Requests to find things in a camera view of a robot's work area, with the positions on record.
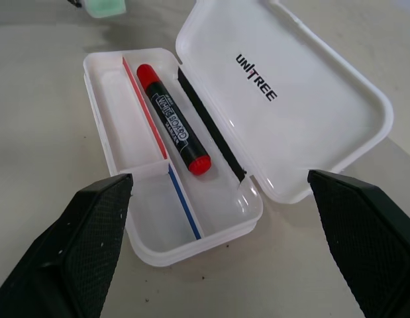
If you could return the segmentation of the white plastic pencil case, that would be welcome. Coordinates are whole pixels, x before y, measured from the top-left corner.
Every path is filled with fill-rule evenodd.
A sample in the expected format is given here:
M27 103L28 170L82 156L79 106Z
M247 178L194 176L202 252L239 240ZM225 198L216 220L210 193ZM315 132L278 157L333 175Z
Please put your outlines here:
M151 65L209 153L194 176L136 75ZM197 0L163 48L97 52L84 80L111 175L130 174L136 255L169 266L249 233L390 132L388 98L277 0Z

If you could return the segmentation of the red whiteboard marker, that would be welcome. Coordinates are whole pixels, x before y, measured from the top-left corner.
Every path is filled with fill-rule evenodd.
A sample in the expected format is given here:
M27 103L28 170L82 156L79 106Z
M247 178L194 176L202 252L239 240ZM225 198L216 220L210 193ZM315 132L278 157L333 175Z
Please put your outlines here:
M137 77L187 169L201 176L211 168L211 157L149 64L137 68Z

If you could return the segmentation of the green translucent object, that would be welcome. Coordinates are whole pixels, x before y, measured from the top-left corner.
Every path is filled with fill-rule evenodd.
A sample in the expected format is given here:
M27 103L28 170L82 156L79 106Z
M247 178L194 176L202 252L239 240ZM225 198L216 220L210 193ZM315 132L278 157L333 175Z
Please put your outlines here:
M125 0L66 0L74 7L84 9L91 17L103 19L126 13Z

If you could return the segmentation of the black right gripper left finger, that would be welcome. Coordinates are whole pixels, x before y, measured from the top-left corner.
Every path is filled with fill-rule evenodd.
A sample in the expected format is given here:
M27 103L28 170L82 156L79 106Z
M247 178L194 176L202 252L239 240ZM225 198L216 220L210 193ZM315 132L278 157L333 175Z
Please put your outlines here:
M132 186L120 174L79 190L0 287L0 318L100 318Z

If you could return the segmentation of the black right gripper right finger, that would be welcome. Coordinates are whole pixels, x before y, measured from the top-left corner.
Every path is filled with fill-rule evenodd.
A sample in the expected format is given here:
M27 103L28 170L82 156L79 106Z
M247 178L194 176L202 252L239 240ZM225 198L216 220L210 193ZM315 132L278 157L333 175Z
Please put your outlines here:
M379 187L311 170L330 253L365 318L410 318L410 218Z

